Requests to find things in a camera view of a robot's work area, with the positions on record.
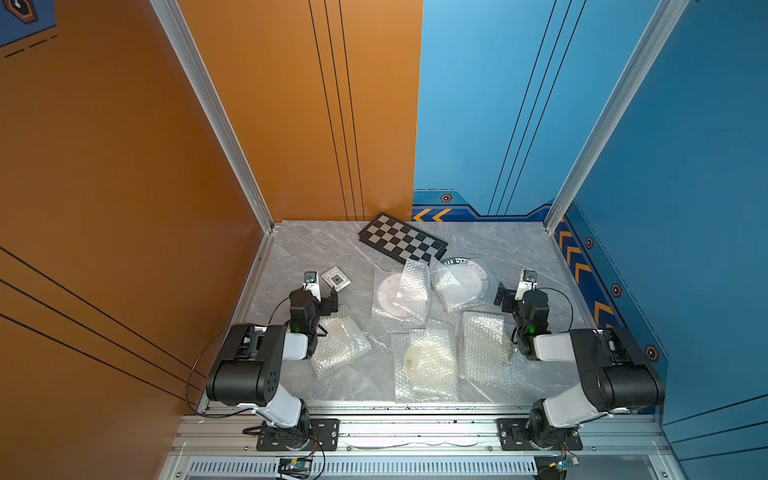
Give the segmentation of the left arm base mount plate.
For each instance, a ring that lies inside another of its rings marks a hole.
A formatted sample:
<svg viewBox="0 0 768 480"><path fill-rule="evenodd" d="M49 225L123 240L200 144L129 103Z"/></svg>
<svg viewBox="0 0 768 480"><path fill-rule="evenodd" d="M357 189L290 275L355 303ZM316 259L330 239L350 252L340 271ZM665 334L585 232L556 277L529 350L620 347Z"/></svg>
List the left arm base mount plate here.
<svg viewBox="0 0 768 480"><path fill-rule="evenodd" d="M333 452L337 449L340 420L310 418L296 427L278 428L263 422L258 428L256 450L259 452Z"/></svg>

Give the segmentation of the bubble wrap sheet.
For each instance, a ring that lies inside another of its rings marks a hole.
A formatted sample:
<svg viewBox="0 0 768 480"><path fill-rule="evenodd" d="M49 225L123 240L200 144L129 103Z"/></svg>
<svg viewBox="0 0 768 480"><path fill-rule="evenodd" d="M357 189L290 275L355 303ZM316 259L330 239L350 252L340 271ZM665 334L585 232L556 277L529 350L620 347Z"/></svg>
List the bubble wrap sheet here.
<svg viewBox="0 0 768 480"><path fill-rule="evenodd" d="M451 325L428 319L423 328L392 334L391 346L397 402L458 400L457 349Z"/></svg>

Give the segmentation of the cream yellow dinner plate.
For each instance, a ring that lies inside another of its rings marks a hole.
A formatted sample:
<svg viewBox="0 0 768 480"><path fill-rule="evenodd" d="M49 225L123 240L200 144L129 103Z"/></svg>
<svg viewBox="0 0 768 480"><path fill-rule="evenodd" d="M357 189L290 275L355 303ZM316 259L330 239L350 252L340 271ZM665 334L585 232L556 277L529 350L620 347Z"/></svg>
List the cream yellow dinner plate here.
<svg viewBox="0 0 768 480"><path fill-rule="evenodd" d="M457 360L443 337L411 336L403 363L405 378L413 390L432 396L453 395Z"/></svg>

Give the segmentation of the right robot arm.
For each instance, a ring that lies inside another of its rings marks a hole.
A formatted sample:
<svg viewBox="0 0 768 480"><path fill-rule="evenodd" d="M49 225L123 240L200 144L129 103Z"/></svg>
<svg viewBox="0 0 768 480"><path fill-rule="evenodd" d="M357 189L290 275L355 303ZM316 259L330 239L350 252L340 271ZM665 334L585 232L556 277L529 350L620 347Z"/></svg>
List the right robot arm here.
<svg viewBox="0 0 768 480"><path fill-rule="evenodd" d="M499 286L494 304L513 315L513 339L534 362L572 363L578 383L537 400L528 420L501 421L504 448L581 447L579 427L616 410L639 411L664 402L665 387L626 329L549 330L548 295L532 282Z"/></svg>

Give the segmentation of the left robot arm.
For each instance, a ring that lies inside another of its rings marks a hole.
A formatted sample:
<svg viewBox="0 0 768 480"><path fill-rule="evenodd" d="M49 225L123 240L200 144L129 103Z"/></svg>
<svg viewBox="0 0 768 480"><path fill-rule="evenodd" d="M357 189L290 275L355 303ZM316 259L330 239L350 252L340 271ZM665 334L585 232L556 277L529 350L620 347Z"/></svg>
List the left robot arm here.
<svg viewBox="0 0 768 480"><path fill-rule="evenodd" d="M338 292L321 297L303 287L292 291L289 319L282 324L237 324L228 329L206 380L212 401L234 406L262 419L242 433L258 439L261 451L300 451L321 445L306 402L281 385L285 361L313 357L327 335L323 317L338 311Z"/></svg>

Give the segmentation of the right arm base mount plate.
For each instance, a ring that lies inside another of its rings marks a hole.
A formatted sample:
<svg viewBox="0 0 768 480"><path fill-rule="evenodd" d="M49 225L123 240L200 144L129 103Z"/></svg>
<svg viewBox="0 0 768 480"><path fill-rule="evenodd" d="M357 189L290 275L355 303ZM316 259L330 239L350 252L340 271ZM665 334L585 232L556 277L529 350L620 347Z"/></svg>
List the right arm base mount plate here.
<svg viewBox="0 0 768 480"><path fill-rule="evenodd" d="M499 418L496 420L497 433L504 451L581 451L583 444L575 428L555 428L546 421L534 426L528 419Z"/></svg>

